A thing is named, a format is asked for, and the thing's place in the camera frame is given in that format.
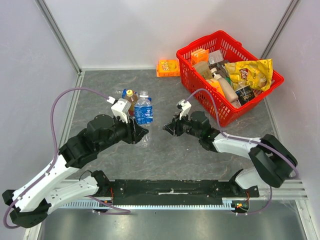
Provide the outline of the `blue Pocari Sweat bottle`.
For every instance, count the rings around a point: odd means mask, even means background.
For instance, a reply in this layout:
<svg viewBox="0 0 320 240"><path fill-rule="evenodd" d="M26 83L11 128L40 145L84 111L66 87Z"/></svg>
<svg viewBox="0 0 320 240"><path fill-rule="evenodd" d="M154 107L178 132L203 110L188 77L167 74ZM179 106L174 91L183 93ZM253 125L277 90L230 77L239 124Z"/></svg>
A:
<svg viewBox="0 0 320 240"><path fill-rule="evenodd" d="M150 101L149 93L146 90L141 90L138 94L138 100L134 105L134 116L136 122L143 128L148 130L148 133L139 142L142 147L148 147L152 140L152 122L153 122L153 106Z"/></svg>

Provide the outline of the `brown tea bottle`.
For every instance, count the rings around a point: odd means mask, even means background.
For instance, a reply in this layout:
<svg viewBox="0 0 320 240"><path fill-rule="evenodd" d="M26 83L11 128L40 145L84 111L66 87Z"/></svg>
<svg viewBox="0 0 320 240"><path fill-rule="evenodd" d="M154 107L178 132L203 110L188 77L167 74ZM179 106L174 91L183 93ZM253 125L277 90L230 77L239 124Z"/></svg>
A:
<svg viewBox="0 0 320 240"><path fill-rule="evenodd" d="M130 102L130 107L129 107L129 110L128 110L128 113L130 116L134 116L134 110L135 110L135 104L137 103L138 101L138 96L137 94L131 90L131 89L127 89L125 91L125 96L124 98L126 100L128 100Z"/></svg>

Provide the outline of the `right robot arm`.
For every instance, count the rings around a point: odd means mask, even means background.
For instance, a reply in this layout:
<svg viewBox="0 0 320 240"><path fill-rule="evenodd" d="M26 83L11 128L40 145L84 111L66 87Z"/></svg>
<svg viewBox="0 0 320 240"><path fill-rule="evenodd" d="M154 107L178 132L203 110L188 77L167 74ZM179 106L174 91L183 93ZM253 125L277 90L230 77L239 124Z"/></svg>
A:
<svg viewBox="0 0 320 240"><path fill-rule="evenodd" d="M235 197L242 196L247 189L266 184L279 188L297 169L296 158L272 134L262 138L247 138L220 132L211 126L202 111L191 115L175 115L163 130L172 136L191 135L207 151L229 153L251 160L253 167L239 170L231 179L229 191Z"/></svg>

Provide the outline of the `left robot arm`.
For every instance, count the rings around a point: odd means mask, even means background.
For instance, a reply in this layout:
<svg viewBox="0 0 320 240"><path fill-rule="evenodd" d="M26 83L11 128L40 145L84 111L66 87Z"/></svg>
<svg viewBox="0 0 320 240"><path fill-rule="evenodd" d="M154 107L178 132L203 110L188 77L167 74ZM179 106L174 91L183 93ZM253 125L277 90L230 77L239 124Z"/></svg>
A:
<svg viewBox="0 0 320 240"><path fill-rule="evenodd" d="M129 117L127 122L120 117L100 114L89 121L87 127L71 137L53 160L30 182L17 190L2 193L8 209L3 224L8 229L32 228L47 218L60 206L81 197L106 196L111 182L101 170L69 187L59 190L55 186L97 159L98 154L123 141L136 144L149 133Z"/></svg>

